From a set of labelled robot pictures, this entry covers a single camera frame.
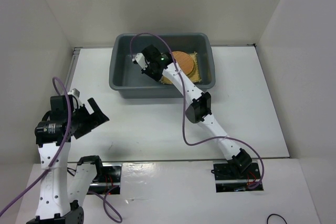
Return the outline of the orange round woven tray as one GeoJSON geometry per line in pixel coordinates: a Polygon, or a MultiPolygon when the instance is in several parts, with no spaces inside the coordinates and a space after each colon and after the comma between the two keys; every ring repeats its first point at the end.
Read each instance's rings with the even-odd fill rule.
{"type": "Polygon", "coordinates": [[[173,57],[187,76],[190,77],[194,73],[195,60],[193,56],[182,51],[174,51],[173,57]]]}

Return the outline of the square bamboo mat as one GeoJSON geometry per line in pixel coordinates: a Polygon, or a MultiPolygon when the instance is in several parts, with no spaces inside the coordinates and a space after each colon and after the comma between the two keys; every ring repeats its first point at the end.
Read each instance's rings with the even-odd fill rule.
{"type": "Polygon", "coordinates": [[[202,79],[200,77],[200,73],[199,73],[199,69],[198,69],[198,63],[197,63],[197,52],[193,52],[191,54],[189,54],[191,56],[193,56],[194,60],[195,60],[195,69],[194,69],[194,73],[189,77],[190,80],[193,83],[199,83],[202,79]]]}

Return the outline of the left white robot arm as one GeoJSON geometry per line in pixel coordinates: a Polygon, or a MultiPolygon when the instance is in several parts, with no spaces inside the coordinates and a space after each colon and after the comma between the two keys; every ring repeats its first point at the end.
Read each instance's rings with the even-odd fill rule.
{"type": "Polygon", "coordinates": [[[104,168],[98,155],[81,157],[69,184],[67,167],[71,138],[79,139],[109,120],[94,98],[88,99],[88,103],[92,113],[74,94],[53,96],[51,109],[35,128],[43,177],[35,217],[29,223],[84,221],[83,201],[90,184],[103,179],[104,168]]]}

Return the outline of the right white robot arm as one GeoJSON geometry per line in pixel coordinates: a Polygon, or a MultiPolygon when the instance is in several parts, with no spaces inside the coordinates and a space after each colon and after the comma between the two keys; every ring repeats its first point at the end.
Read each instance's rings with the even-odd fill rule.
{"type": "Polygon", "coordinates": [[[182,134],[186,141],[185,120],[197,124],[204,129],[210,138],[198,143],[187,143],[195,146],[207,141],[214,141],[224,154],[230,168],[231,175],[242,178],[248,173],[252,163],[251,156],[232,140],[212,113],[212,98],[209,92],[203,92],[183,72],[171,52],[161,53],[150,45],[136,54],[133,62],[139,64],[142,73],[155,81],[163,77],[168,79],[183,95],[183,123],[182,134]]]}

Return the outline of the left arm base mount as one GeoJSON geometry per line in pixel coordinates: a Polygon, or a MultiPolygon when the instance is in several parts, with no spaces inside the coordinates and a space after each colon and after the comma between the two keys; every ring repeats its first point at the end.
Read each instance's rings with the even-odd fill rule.
{"type": "Polygon", "coordinates": [[[122,166],[103,164],[102,174],[97,175],[89,187],[89,191],[99,195],[105,195],[112,187],[117,187],[110,191],[110,195],[118,195],[120,193],[122,166]]]}

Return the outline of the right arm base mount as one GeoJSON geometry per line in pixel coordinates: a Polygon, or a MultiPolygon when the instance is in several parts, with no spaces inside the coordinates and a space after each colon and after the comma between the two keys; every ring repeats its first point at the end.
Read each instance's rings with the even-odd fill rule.
{"type": "Polygon", "coordinates": [[[264,189],[264,167],[257,161],[253,161],[241,175],[234,175],[227,161],[213,161],[211,173],[217,193],[242,193],[264,189]]]}

